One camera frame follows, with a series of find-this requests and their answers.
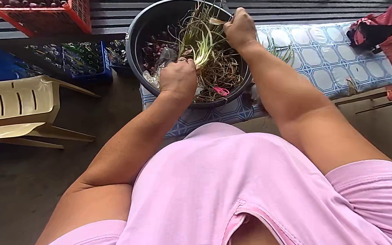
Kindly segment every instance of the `blue and white cloth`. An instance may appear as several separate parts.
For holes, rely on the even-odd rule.
[[[269,37],[277,46],[292,45],[292,67],[330,98],[351,95],[352,81],[358,92],[392,84],[392,65],[384,53],[357,54],[346,36],[351,22],[314,25],[256,26],[259,41],[267,47]],[[140,85],[143,110],[155,96]],[[265,115],[259,105],[250,105],[242,96],[213,109],[187,109],[166,137],[185,136],[211,122],[239,123]]]

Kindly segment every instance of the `concrete floor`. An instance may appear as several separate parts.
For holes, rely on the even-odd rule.
[[[123,125],[141,112],[139,84],[115,79],[111,86],[91,88],[100,99],[61,89],[56,126],[96,136],[94,142],[47,140],[64,150],[0,144],[0,244],[32,245],[66,188]],[[385,99],[340,106],[352,125],[392,158],[392,106],[355,115]],[[264,118],[238,123],[246,132],[278,134]]]

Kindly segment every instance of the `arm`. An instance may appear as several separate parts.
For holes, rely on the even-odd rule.
[[[191,103],[196,86],[193,60],[172,63],[163,69],[158,98],[118,131],[67,189],[36,245],[47,245],[92,222],[126,221],[131,184],[160,146],[166,132]]]
[[[238,8],[224,30],[231,46],[249,64],[261,101],[281,135],[323,174],[360,160],[390,160],[304,76],[265,50],[256,40],[253,20],[245,9]]]

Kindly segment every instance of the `right hand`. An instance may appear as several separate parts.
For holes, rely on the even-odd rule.
[[[237,8],[231,21],[223,25],[228,43],[237,52],[246,44],[257,41],[257,32],[252,17],[242,7]]]

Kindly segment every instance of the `black bucket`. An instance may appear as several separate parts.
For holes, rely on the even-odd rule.
[[[190,9],[195,7],[196,1],[203,3],[201,0],[163,0],[154,3],[140,12],[128,29],[128,36],[126,39],[128,63],[140,83],[155,96],[158,96],[160,91],[153,87],[142,76],[142,73],[145,70],[142,60],[142,48],[145,46],[146,42],[150,42],[152,35],[167,30],[167,25],[175,25]],[[214,7],[220,9],[218,16],[220,20],[228,21],[231,18],[231,14],[226,12],[226,10],[219,8],[217,5],[214,5]],[[237,59],[237,62],[243,81],[230,90],[229,95],[225,97],[226,100],[220,99],[214,102],[192,103],[189,108],[214,108],[235,100],[252,81],[247,63],[241,57],[240,59]]]

